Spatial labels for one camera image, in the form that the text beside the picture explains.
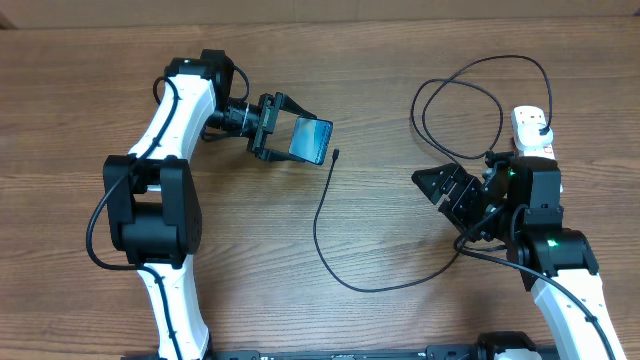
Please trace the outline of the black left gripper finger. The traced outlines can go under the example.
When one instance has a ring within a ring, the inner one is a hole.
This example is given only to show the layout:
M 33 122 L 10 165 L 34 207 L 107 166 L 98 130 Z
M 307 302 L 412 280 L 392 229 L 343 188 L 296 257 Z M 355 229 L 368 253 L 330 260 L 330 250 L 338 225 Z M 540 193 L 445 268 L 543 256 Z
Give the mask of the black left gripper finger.
M 279 162 L 279 161 L 294 161 L 300 163 L 306 163 L 306 160 L 297 155 L 293 155 L 290 153 L 284 153 L 278 150 L 268 149 L 267 150 L 267 160 L 269 162 Z
M 294 114 L 294 115 L 298 115 L 301 116 L 303 118 L 307 118 L 307 119 L 316 119 L 317 116 L 307 110 L 305 110 L 303 107 L 301 107 L 299 104 L 297 104 L 291 97 L 289 97 L 287 94 L 283 94 L 280 93 L 281 96 L 281 103 L 279 108 L 285 112 Z

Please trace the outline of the Galaxy S24+ smartphone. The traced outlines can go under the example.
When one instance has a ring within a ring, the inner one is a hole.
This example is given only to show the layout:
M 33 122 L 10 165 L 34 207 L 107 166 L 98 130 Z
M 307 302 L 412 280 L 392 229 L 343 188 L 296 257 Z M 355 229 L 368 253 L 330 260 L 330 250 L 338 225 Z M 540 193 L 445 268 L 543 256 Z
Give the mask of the Galaxy S24+ smartphone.
M 331 121 L 298 117 L 293 128 L 289 154 L 314 165 L 322 165 L 333 132 Z

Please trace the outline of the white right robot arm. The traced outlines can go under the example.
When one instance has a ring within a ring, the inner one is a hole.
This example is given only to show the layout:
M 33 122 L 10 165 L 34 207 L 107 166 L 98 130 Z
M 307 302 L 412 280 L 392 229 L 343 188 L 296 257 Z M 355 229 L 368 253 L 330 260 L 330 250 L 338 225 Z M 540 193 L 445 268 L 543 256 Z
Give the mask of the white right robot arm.
M 555 160 L 490 152 L 481 177 L 449 163 L 411 179 L 459 231 L 454 250 L 517 270 L 553 336 L 540 351 L 521 332 L 479 337 L 471 359 L 622 359 L 604 300 L 599 264 L 586 238 L 563 225 Z

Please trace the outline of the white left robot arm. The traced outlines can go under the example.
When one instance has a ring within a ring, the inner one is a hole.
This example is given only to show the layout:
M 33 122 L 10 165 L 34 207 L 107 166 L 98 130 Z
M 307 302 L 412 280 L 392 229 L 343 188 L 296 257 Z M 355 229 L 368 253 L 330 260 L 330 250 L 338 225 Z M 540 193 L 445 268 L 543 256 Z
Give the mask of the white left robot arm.
M 263 94 L 257 104 L 231 95 L 239 68 L 222 50 L 175 58 L 153 85 L 156 113 L 125 155 L 103 166 L 105 193 L 86 230 L 86 250 L 99 267 L 115 271 L 93 247 L 99 215 L 107 213 L 124 271 L 136 272 L 149 296 L 158 331 L 155 359 L 212 359 L 212 336 L 201 313 L 194 257 L 203 217 L 191 172 L 200 141 L 245 138 L 248 152 L 266 162 L 324 163 L 333 124 L 288 95 Z

